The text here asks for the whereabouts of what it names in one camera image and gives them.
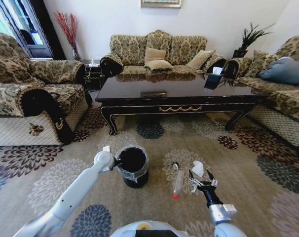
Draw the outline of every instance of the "table leg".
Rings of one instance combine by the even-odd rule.
[[[231,131],[235,124],[240,121],[242,118],[244,118],[247,114],[253,110],[253,108],[256,106],[256,104],[251,104],[247,108],[245,108],[243,111],[238,111],[225,125],[226,131]]]
[[[113,119],[111,109],[109,107],[101,107],[100,112],[101,112],[102,117],[104,117],[104,119],[106,120],[106,122],[110,128],[109,135],[115,136],[116,135],[116,125],[115,125],[115,120]]]

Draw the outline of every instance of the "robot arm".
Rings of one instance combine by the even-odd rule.
[[[208,171],[209,181],[199,182],[194,179],[192,172],[189,170],[189,177],[193,191],[196,189],[202,191],[207,200],[207,207],[209,208],[211,218],[215,225],[214,236],[216,237],[246,237],[246,235],[235,225],[231,224],[232,216],[237,213],[234,205],[223,204],[218,196],[215,194],[218,180],[214,178],[213,174]]]
[[[14,237],[47,237],[57,232],[96,183],[98,174],[116,165],[110,152],[96,154],[94,165],[84,170],[43,216],[28,222]]]

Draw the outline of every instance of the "sofa backrest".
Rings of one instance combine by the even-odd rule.
[[[200,51],[205,50],[207,38],[204,36],[172,36],[170,63],[185,65]]]
[[[290,56],[299,62],[299,36],[288,39],[276,52],[279,56]]]
[[[156,30],[146,36],[146,47],[165,50],[165,60],[170,61],[170,45],[172,36],[164,31]]]
[[[29,56],[17,41],[4,33],[0,33],[0,59],[20,59],[29,65]]]
[[[110,39],[110,50],[116,53],[124,66],[144,65],[145,36],[113,35]]]
[[[207,42],[204,36],[171,36],[156,30],[147,36],[113,35],[110,50],[119,55],[124,66],[144,65],[146,47],[165,50],[165,60],[172,65],[185,65],[205,50]]]

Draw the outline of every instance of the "tissue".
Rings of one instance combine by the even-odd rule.
[[[203,176],[203,164],[197,160],[193,161],[194,167],[192,168],[192,172],[198,175],[200,178]]]
[[[223,71],[223,68],[220,68],[220,67],[213,68],[213,74],[215,74],[215,75],[220,75],[222,71]]]

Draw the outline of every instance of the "carpet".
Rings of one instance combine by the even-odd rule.
[[[219,180],[216,193],[238,210],[234,224],[249,237],[299,237],[299,157],[280,138],[242,119],[224,130],[230,115],[118,116],[118,134],[100,115],[99,104],[84,116],[66,146],[0,147],[0,237],[13,236],[47,212],[72,181],[110,145],[115,154],[134,144],[146,149],[149,180],[126,186],[115,169],[98,183],[55,235],[107,237],[140,220],[168,222],[190,236],[212,237],[214,227],[202,193],[191,193],[188,169],[204,164]],[[177,161],[185,171],[178,200],[172,198]]]

